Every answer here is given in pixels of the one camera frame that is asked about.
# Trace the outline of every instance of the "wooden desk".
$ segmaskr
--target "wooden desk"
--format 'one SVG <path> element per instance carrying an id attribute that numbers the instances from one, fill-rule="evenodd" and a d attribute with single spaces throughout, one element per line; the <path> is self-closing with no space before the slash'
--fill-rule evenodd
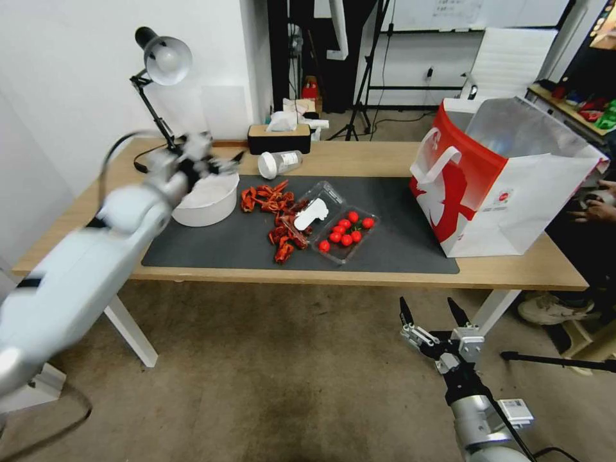
<path id="1" fill-rule="evenodd" d="M 605 136 L 612 132 L 612 130 L 602 130 L 598 128 L 594 123 L 588 122 L 584 117 L 579 115 L 573 107 L 568 105 L 562 99 L 553 98 L 552 94 L 538 83 L 534 83 L 530 87 L 528 87 L 528 93 L 531 94 L 530 96 L 532 98 L 540 98 L 551 108 L 557 110 L 560 114 L 563 114 L 568 119 L 573 121 L 573 123 L 567 123 L 566 121 L 563 122 L 565 122 L 565 124 L 570 128 L 574 129 L 574 131 L 579 132 L 582 136 L 586 136 L 595 141 L 603 143 Z"/>
<path id="2" fill-rule="evenodd" d="M 142 181 L 144 176 L 132 165 L 134 156 L 160 144 L 159 140 L 134 140 L 111 164 L 107 191 Z M 290 175 L 410 176 L 409 167 L 419 143 L 336 142 L 314 143 L 300 169 Z M 232 157 L 239 148 L 214 148 L 222 157 Z M 257 157 L 247 155 L 241 173 L 256 175 Z M 86 224 L 98 204 L 98 186 L 92 184 L 32 246 L 13 271 L 29 273 L 70 231 Z M 289 271 L 285 269 L 154 268 L 136 265 L 131 278 L 148 280 L 200 280 L 289 284 L 341 284 L 362 286 L 420 286 L 494 289 L 474 322 L 487 332 L 504 313 L 521 289 L 584 290 L 588 285 L 547 235 L 520 257 L 458 259 L 458 274 L 363 273 L 335 271 Z M 116 297 L 105 311 L 126 340 L 148 366 L 156 353 Z"/>

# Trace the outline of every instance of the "black desk mat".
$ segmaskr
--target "black desk mat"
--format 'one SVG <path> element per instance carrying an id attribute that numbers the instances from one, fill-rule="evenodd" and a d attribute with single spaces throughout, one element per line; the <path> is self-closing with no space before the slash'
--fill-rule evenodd
<path id="1" fill-rule="evenodd" d="M 332 184 L 351 204 L 380 217 L 381 222 L 348 263 L 338 266 L 310 248 L 295 251 L 282 266 L 274 263 L 275 247 L 268 241 L 273 215 L 257 209 L 239 210 L 239 194 L 249 186 L 267 183 L 260 176 L 243 175 L 237 206 L 223 221 L 203 228 L 185 227 L 171 220 L 152 242 L 144 266 L 176 268 L 248 268 L 262 270 L 374 271 L 379 273 L 459 272 L 446 258 L 421 208 L 409 190 L 408 178 L 344 176 L 283 176 L 288 191 L 299 198 L 322 180 Z"/>

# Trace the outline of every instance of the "white sneaker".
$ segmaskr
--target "white sneaker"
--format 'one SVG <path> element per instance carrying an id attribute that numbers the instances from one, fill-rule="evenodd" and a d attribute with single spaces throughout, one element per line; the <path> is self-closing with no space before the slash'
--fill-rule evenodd
<path id="1" fill-rule="evenodd" d="M 540 325 L 555 325 L 570 320 L 581 320 L 594 307 L 593 302 L 583 308 L 570 308 L 561 304 L 554 295 L 544 292 L 518 306 L 518 313 L 528 322 Z"/>

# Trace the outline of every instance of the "white chair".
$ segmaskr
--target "white chair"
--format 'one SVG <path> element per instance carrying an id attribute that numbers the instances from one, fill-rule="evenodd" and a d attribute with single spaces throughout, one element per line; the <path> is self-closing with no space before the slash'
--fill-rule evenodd
<path id="1" fill-rule="evenodd" d="M 552 29 L 486 28 L 460 98 L 523 97 L 537 78 L 556 33 Z"/>

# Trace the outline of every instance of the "person's hand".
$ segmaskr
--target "person's hand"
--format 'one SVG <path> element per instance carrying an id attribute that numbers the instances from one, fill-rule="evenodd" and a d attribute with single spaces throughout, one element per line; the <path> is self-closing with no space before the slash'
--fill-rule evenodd
<path id="1" fill-rule="evenodd" d="M 614 198 L 616 198 L 616 182 L 599 180 L 599 186 L 601 186 L 601 189 L 606 189 Z"/>
<path id="2" fill-rule="evenodd" d="M 616 192 L 616 183 L 612 183 Z M 587 221 L 605 221 L 610 223 L 616 223 L 616 207 L 608 205 L 605 202 L 599 202 L 595 200 L 589 200 L 587 202 L 588 208 L 583 212 L 569 212 L 576 217 L 576 223 L 586 223 Z"/>

